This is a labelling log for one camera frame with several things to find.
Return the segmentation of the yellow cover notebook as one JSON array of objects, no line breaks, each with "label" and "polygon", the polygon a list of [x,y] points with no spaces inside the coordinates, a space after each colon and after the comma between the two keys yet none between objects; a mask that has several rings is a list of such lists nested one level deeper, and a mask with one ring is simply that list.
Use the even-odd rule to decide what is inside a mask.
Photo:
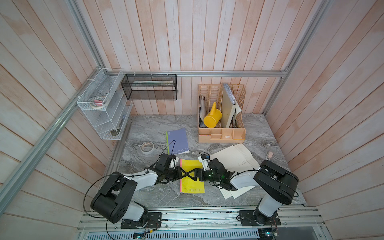
[{"label": "yellow cover notebook", "polygon": [[[181,160],[180,167],[189,172],[193,169],[202,169],[203,165],[198,160]],[[180,192],[186,194],[204,194],[205,185],[200,180],[194,181],[189,177],[180,180]]]}]

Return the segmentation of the purple cover notebook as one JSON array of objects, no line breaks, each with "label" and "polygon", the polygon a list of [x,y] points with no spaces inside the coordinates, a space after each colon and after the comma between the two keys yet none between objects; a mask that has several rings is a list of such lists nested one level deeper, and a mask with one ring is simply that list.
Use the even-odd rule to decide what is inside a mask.
[{"label": "purple cover notebook", "polygon": [[169,155],[186,154],[190,152],[187,132],[185,128],[178,130],[167,131],[167,151]]}]

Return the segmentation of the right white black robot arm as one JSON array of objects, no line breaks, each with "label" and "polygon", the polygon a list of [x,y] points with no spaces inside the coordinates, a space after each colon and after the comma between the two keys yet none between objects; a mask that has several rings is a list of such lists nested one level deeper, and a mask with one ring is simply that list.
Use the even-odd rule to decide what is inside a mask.
[{"label": "right white black robot arm", "polygon": [[230,172],[218,159],[204,159],[202,169],[188,172],[181,170],[182,177],[194,181],[209,182],[212,186],[226,191],[238,191],[246,187],[260,186],[266,195],[259,201],[256,209],[249,217],[239,214],[239,220],[251,225],[276,226],[278,209],[282,205],[290,205],[298,197],[297,186],[299,179],[290,171],[264,160],[258,169],[242,172]]}]

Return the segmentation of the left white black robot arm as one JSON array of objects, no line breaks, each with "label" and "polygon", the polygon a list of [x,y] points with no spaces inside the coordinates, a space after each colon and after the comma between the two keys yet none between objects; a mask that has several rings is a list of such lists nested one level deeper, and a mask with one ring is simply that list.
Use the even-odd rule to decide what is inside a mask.
[{"label": "left white black robot arm", "polygon": [[175,155],[161,154],[155,163],[144,171],[132,175],[113,172],[101,186],[91,201],[92,210],[113,224],[123,220],[133,228],[149,228],[151,224],[158,228],[158,223],[149,217],[145,206],[132,201],[135,192],[154,185],[166,184],[185,177],[197,180],[195,170],[186,171],[176,165]]}]

